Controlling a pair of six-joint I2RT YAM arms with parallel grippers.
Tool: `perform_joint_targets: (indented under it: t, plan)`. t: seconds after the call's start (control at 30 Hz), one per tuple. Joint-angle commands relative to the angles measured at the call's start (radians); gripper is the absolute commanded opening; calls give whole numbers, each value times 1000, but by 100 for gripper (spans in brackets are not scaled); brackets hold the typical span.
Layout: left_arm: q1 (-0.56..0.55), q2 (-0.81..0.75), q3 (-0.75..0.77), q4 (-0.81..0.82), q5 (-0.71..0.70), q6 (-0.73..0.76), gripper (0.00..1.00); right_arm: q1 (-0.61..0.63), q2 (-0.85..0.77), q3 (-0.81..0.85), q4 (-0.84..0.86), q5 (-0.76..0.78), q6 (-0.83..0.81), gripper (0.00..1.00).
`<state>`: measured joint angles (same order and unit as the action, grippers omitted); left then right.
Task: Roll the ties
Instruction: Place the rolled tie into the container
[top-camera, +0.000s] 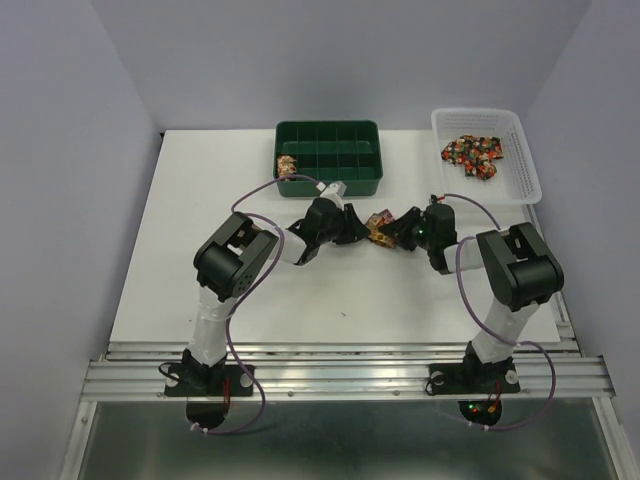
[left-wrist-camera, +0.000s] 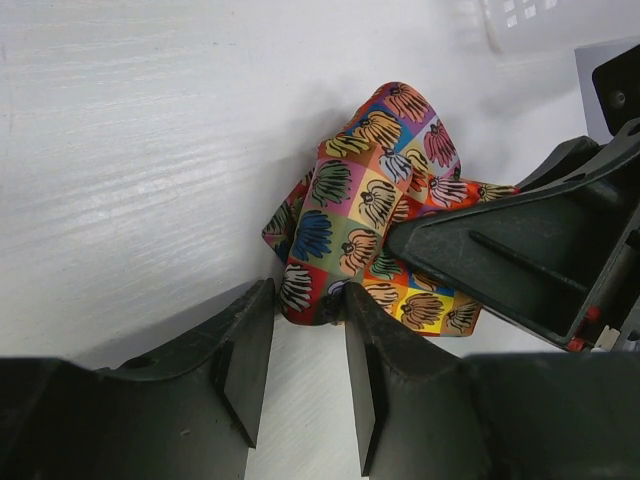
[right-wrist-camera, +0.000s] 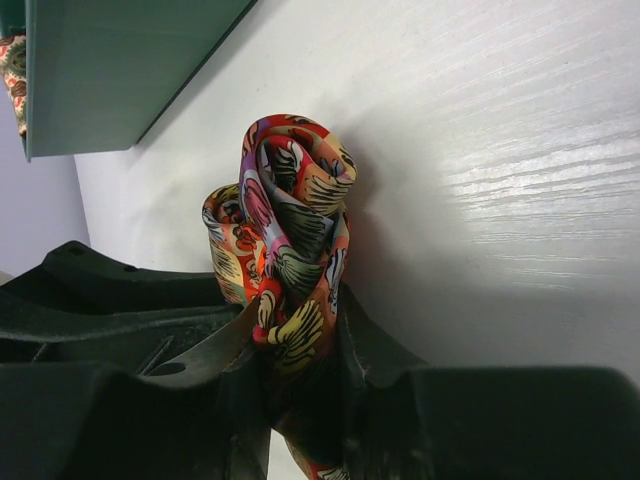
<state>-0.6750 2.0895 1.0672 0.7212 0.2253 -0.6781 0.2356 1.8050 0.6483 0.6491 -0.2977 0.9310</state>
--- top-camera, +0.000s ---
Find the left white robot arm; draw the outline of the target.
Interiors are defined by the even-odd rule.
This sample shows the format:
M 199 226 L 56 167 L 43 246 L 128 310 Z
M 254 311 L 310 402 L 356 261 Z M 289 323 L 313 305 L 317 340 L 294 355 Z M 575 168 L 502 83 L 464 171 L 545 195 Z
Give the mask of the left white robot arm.
M 188 382 L 199 393 L 215 392 L 218 366 L 227 355 L 227 327 L 237 306 L 278 262 L 304 266 L 320 247 L 365 239 L 369 229 L 352 204 L 316 198 L 303 218 L 283 229 L 259 215 L 233 212 L 196 252 L 193 265 L 199 303 L 193 336 L 182 354 Z

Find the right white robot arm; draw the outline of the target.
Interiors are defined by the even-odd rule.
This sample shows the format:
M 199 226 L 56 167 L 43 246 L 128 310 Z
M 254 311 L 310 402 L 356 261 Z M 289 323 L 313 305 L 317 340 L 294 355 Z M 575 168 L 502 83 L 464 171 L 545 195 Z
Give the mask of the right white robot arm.
M 536 227 L 529 222 L 458 238 L 454 209 L 438 201 L 426 209 L 410 209 L 379 227 L 398 247 L 426 251 L 431 267 L 454 274 L 465 308 L 479 327 L 470 342 L 475 356 L 460 366 L 463 384 L 482 390 L 496 378 L 494 365 L 512 357 L 524 327 L 541 305 L 564 286 L 564 272 Z M 493 295 L 484 320 L 474 312 L 462 273 L 485 272 Z

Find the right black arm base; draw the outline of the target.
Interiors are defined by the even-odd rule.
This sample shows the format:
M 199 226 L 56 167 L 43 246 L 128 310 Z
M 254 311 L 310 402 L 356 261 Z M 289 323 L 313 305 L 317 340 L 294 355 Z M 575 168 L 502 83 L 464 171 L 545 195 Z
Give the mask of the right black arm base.
M 521 391 L 516 377 L 508 380 L 513 369 L 491 369 L 481 366 L 479 370 L 467 368 L 462 363 L 437 363 L 429 366 L 430 376 L 425 386 L 428 395 L 457 395 L 469 398 L 473 395 L 516 394 Z

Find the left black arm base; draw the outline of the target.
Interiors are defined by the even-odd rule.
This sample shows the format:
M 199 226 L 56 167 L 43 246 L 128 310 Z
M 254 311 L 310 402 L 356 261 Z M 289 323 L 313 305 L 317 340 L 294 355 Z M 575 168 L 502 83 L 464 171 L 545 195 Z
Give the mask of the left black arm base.
M 238 365 L 213 368 L 187 367 L 181 363 L 160 366 L 165 378 L 164 395 L 169 398 L 251 397 L 254 384 Z

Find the colourful squares patterned tie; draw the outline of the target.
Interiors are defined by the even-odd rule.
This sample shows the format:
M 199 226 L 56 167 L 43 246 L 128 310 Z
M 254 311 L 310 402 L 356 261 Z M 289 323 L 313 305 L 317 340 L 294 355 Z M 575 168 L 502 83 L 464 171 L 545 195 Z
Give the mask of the colourful squares patterned tie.
M 393 249 L 395 247 L 395 239 L 383 234 L 380 228 L 394 221 L 395 218 L 388 209 L 372 214 L 365 223 L 369 230 L 368 239 L 375 245 Z

